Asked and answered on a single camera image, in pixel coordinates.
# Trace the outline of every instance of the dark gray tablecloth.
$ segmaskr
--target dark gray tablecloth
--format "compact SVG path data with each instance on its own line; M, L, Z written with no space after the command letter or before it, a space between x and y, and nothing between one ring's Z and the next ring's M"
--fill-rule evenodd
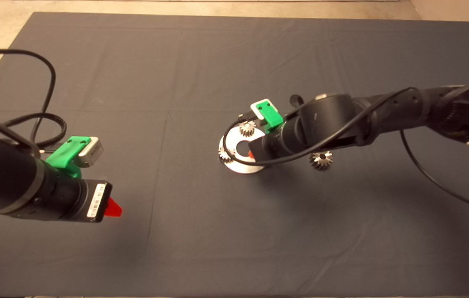
M322 173L303 159L237 175L216 155L262 98L285 113L293 93L469 83L469 23L35 13L12 47L56 66L49 111L101 138L84 176L113 183L123 217L0 216L0 296L469 295L469 206L397 134ZM3 58L0 120L37 111L47 83L37 60ZM469 147L409 141L469 197Z

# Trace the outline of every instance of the spur gear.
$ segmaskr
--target spur gear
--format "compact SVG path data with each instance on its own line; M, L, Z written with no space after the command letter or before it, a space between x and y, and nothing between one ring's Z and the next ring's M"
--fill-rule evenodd
M331 166L333 162L332 153L330 151L316 152L310 154L310 164L318 171L324 171Z
M240 128L240 134L244 137L250 137L255 133L255 121L245 121L238 125Z
M223 163L232 162L231 158L229 157L229 155L227 155L227 152L225 152L225 149L223 149L223 147L218 149L218 157Z

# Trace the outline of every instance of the barcode sticker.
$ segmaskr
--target barcode sticker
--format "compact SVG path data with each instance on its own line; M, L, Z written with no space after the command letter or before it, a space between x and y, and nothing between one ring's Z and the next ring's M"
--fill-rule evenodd
M100 201L104 196L104 190L106 185L104 183L98 183L96 189L94 190L94 195L91 200L91 205L89 205L89 210L87 211L87 217L96 217L98 208L100 207Z

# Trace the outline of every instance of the cable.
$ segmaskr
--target cable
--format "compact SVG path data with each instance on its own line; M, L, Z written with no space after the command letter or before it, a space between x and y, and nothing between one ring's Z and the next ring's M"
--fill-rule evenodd
M33 114L28 114L28 115L22 115L21 117L17 117L15 119L6 121L4 123L4 126L10 127L10 126L18 125L30 119L34 119L34 118L38 118L38 119L45 118L45 119L52 120L55 123L57 123L62 129L61 132L57 134L56 136L49 138L45 141L37 142L36 145L40 149L56 144L65 136L67 132L67 123L60 116L51 114L51 113L33 113Z
M292 155L289 155L289 156L285 156L285 157L282 157L282 158L278 158L278 159L272 159L272 160L267 160L267 161L255 161L255 162L247 162L247 161L237 159L234 154L229 152L229 150L226 150L225 152L227 153L227 155L229 155L231 160L240 162L241 164L246 164L248 166L268 166L268 165L271 165L271 164L279 164L279 163L289 162L289 161L292 161L292 160L302 158L303 156L305 156L307 154L310 154L313 151L316 151L316 150L320 149L321 147L324 147L328 143L332 142L333 140L335 140L336 138L341 136L341 134L343 134L344 132L349 130L351 127L356 125L356 123L358 123L361 119L363 119L363 117L365 117L366 115L369 115L370 113L372 113L375 109L380 107L386 101L392 99L393 97L395 97L395 96L397 96L397 95L399 95L403 92L409 91L409 90L416 90L416 88L415 87L408 87L408 88L404 88L404 89L401 89L401 90L398 90L398 91L394 91L392 93L388 93L385 96L382 96L379 100L376 100L375 102L373 102L373 104L371 104L367 108L365 108L365 110L361 111L356 116L354 116L349 122L347 122L344 126L342 126L342 128L339 128L339 130L337 130L337 132L333 133L332 135L330 135L329 137L327 137L324 140L320 141L319 143L316 143L312 147L309 147L309 148L307 148L307 149L305 149L301 152L298 152L298 153L295 153L295 154L292 154ZM229 133L229 131L234 126L238 125L239 123L240 123L240 120L235 121L233 124L231 124L227 128L227 130L223 134L222 146L224 148L227 147L227 143L226 143L227 134Z
M45 65L48 67L48 69L51 72L51 81L48 86L48 91L47 91L47 96L45 96L45 100L43 101L43 106L41 107L41 113L45 113L47 111L48 105L51 102L51 97L52 93L54 92L54 86L56 85L56 70L54 69L54 66L52 63L47 60L45 57L41 56L38 53L34 53L32 51L27 51L27 50L20 50L20 49L0 49L0 54L6 55L6 54L16 54L16 55L27 55L34 57L36 59L39 59ZM30 132L30 141L33 143L36 142L36 134L39 129L39 125L41 124L42 118L39 117L36 120L36 123L34 123L34 126L32 127L32 132Z
M415 158L415 155L413 155L413 153L411 152L411 149L409 148L409 144L407 143L407 140L406 140L406 136L404 134L404 131L401 130L400 131L400 134L401 134L401 139L402 139L402 143L404 144L404 147L406 149L406 152L407 152L407 155L409 155L409 158L411 158L411 161L413 162L413 164L418 168L418 170L426 176L426 178L428 178L430 181L432 181L435 185L437 185L440 189L444 190L445 192L447 192L448 194L452 195L453 197L465 202L466 204L469 204L469 199L463 197L462 195L444 187L443 185L441 185L441 183L439 183L434 177L432 177L428 172L426 172L426 170L424 169L424 167L422 167L422 165L418 162L417 158Z

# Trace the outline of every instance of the green 3d-printed bracket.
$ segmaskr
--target green 3d-printed bracket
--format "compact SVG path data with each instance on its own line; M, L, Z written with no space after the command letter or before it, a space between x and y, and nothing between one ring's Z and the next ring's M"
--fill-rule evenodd
M281 125L284 121L282 116L277 112L276 108L269 100L265 100L256 104L256 107L262 114L264 120L266 120L266 134L274 130L275 127Z
M67 142L54 151L45 161L53 168L57 168L72 178L81 178L82 172L74 164L74 159L90 141L90 137L71 136Z

